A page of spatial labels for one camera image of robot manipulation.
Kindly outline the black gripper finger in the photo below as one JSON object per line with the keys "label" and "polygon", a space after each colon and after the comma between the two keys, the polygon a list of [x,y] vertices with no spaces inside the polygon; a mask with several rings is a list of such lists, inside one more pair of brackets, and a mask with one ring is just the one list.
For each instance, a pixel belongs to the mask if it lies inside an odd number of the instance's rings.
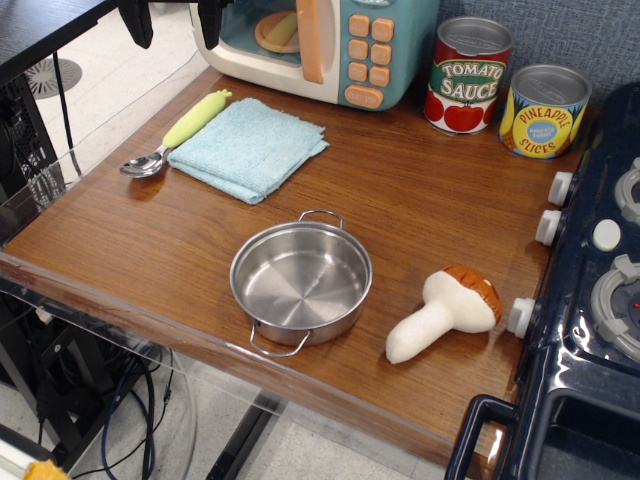
{"label": "black gripper finger", "polygon": [[118,11],[133,41],[143,49],[150,47],[153,28],[147,1],[120,0]]}
{"label": "black gripper finger", "polygon": [[212,50],[219,41],[223,2],[220,0],[199,0],[197,10],[205,47]]}

